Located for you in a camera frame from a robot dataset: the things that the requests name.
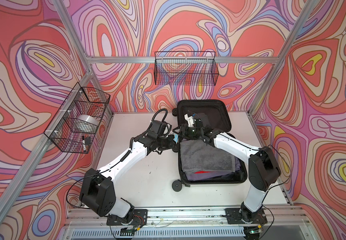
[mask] metal bowl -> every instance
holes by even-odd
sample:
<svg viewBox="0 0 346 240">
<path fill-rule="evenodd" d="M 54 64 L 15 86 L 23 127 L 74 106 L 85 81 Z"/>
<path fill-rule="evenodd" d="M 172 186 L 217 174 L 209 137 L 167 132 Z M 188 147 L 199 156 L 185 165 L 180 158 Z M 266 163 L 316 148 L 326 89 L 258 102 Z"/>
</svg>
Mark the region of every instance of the metal bowl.
<svg viewBox="0 0 346 240">
<path fill-rule="evenodd" d="M 82 115 L 78 116 L 77 118 L 84 121 L 84 122 L 89 122 L 90 124 L 93 124 L 96 126 L 99 125 L 99 122 L 95 118 L 93 118 L 92 116 L 86 115 L 86 114 L 82 114 Z M 92 128 L 92 126 L 90 124 L 86 124 L 84 122 L 76 121 L 75 127 L 78 128 L 79 130 L 81 130 L 82 132 L 85 132 L 85 131 L 87 131 L 87 129 Z"/>
</svg>

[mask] blue tag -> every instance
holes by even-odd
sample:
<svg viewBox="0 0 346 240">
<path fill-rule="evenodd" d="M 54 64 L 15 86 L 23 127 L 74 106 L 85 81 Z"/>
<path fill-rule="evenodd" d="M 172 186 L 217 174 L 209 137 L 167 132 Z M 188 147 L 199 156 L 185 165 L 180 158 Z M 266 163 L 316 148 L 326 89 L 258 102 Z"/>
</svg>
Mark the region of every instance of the blue tag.
<svg viewBox="0 0 346 240">
<path fill-rule="evenodd" d="M 176 133 L 173 133 L 173 134 L 174 134 L 174 141 L 178 142 L 178 134 L 176 134 Z"/>
</svg>

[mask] suitcase lid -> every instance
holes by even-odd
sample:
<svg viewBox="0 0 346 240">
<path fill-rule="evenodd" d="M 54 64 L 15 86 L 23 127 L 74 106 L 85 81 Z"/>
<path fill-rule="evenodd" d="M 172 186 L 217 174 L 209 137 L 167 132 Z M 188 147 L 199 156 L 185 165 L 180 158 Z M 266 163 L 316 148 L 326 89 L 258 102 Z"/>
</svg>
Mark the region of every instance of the suitcase lid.
<svg viewBox="0 0 346 240">
<path fill-rule="evenodd" d="M 232 129 L 226 106 L 220 100 L 181 100 L 177 104 L 178 125 L 186 123 L 185 114 L 191 116 L 192 112 L 206 114 L 212 128 L 218 128 L 225 132 Z"/>
</svg>

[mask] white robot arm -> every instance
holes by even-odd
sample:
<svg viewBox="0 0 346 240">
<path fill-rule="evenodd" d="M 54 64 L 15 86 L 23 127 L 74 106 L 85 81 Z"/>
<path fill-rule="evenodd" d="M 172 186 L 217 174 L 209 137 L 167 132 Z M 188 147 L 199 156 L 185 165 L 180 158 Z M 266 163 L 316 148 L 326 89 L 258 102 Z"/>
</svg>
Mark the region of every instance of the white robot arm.
<svg viewBox="0 0 346 240">
<path fill-rule="evenodd" d="M 163 151 L 175 146 L 173 135 L 167 136 L 170 128 L 168 129 L 168 124 L 164 122 L 165 117 L 162 122 L 154 120 L 154 117 L 147 131 L 134 139 L 132 138 L 130 147 L 120 156 L 99 170 L 90 169 L 85 174 L 88 177 L 83 181 L 80 201 L 94 210 L 99 216 L 103 217 L 107 214 L 113 214 L 130 221 L 133 217 L 134 208 L 129 202 L 116 198 L 113 184 L 139 160 L 152 151 L 156 151 L 157 148 Z M 180 136 L 182 134 L 185 136 L 187 132 L 195 132 L 207 144 L 229 152 L 249 166 L 248 176 L 252 185 L 245 201 L 241 205 L 241 217 L 244 222 L 251 222 L 255 218 L 255 213 L 262 208 L 262 201 L 269 186 L 276 182 L 281 174 L 271 149 L 248 145 L 218 129 L 204 132 L 202 125 L 195 125 L 195 120 L 191 127 L 186 125 L 178 128 L 180 128 Z"/>
</svg>

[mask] metal vent grille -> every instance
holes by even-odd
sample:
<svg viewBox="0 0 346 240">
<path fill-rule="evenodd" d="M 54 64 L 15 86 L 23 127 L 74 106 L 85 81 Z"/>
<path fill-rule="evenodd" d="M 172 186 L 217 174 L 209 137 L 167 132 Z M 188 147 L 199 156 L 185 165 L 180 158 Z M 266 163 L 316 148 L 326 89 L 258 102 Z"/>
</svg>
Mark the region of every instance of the metal vent grille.
<svg viewBox="0 0 346 240">
<path fill-rule="evenodd" d="M 120 236 L 118 228 L 113 230 L 116 238 L 128 238 Z M 141 228 L 134 238 L 161 238 L 161 237 L 244 237 L 243 227 L 166 227 L 166 228 Z M 91 228 L 75 229 L 71 239 L 107 239 L 112 238 L 110 229 Z"/>
</svg>

